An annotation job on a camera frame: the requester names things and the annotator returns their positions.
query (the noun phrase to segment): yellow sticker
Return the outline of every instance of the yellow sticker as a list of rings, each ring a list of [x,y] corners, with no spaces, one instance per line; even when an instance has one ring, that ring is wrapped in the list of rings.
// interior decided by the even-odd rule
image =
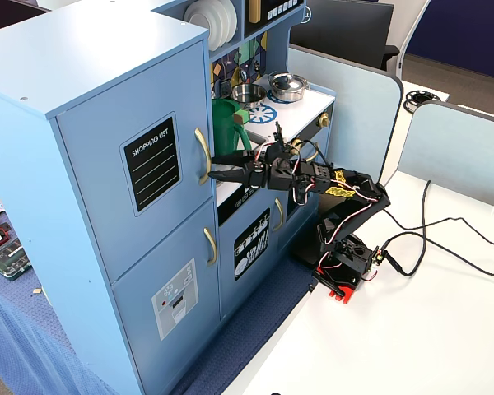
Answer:
[[[335,179],[337,181],[340,181],[341,183],[346,183],[346,179],[344,178],[344,174],[342,170],[335,171]],[[351,191],[351,190],[348,191],[347,189],[340,187],[331,187],[326,191],[326,193],[346,199],[351,199],[355,195],[355,191]]]

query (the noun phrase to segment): gray partition panel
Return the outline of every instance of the gray partition panel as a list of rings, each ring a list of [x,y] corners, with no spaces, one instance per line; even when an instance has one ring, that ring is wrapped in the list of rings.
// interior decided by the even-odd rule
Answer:
[[[337,93],[328,159],[380,179],[403,85],[381,70],[291,45],[288,70]]]
[[[494,205],[494,118],[424,104],[413,115],[398,170]]]

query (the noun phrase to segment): silver pot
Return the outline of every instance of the silver pot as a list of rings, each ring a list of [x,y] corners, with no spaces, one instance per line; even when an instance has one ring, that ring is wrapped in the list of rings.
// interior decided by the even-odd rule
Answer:
[[[260,85],[239,84],[232,88],[231,98],[238,102],[242,109],[255,109],[262,105],[267,92]]]
[[[302,100],[304,91],[309,88],[305,78],[290,72],[269,74],[269,85],[274,97],[290,103]]]

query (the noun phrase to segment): dark blue wall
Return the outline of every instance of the dark blue wall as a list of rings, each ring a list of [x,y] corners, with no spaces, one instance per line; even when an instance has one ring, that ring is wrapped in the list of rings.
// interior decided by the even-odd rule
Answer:
[[[494,77],[494,0],[432,0],[408,52]]]

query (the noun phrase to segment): circuit board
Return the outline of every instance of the circuit board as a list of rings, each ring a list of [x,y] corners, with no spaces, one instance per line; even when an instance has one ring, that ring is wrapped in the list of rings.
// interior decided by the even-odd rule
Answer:
[[[0,249],[0,274],[8,280],[16,280],[30,267],[30,260],[19,239]]]

